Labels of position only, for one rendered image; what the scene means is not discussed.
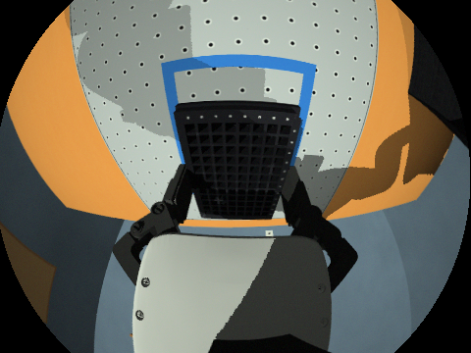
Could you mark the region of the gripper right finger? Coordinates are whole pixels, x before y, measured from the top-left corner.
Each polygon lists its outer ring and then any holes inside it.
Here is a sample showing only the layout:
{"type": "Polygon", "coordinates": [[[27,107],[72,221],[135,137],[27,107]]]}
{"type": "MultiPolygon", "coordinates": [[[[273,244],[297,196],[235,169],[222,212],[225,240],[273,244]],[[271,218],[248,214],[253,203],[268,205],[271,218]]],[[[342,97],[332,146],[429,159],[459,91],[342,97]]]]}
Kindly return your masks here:
{"type": "Polygon", "coordinates": [[[357,252],[341,237],[340,230],[322,217],[320,208],[311,205],[295,166],[289,166],[281,197],[286,223],[293,228],[291,235],[314,239],[328,253],[331,259],[328,272],[332,293],[356,263],[357,252]]]}

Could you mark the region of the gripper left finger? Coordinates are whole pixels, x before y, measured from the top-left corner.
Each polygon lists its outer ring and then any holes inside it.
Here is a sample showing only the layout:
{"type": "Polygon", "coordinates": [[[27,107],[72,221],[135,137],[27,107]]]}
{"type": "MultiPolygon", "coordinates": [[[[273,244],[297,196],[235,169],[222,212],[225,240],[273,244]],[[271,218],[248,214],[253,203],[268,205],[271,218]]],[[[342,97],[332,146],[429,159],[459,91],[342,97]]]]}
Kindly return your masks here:
{"type": "Polygon", "coordinates": [[[131,231],[113,246],[113,254],[135,286],[141,264],[139,253],[157,234],[181,232],[178,225],[186,220],[192,193],[186,166],[179,164],[162,202],[154,203],[150,213],[133,223],[131,231]]]}

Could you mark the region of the blue tape outline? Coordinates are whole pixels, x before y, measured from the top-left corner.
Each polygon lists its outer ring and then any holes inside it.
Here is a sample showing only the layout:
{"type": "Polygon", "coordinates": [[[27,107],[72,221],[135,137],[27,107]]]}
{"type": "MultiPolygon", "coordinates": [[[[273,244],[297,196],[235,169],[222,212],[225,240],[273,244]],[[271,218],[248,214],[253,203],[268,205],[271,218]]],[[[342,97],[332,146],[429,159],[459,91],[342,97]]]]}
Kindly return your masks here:
{"type": "Polygon", "coordinates": [[[261,55],[211,55],[179,59],[161,63],[161,66],[171,122],[182,164],[184,164],[183,152],[173,113],[176,111],[175,106],[179,104],[175,83],[175,72],[206,68],[249,67],[282,70],[303,74],[299,99],[299,107],[301,108],[299,117],[301,118],[301,124],[290,162],[290,165],[294,166],[310,106],[316,65],[292,59],[261,55]]]}

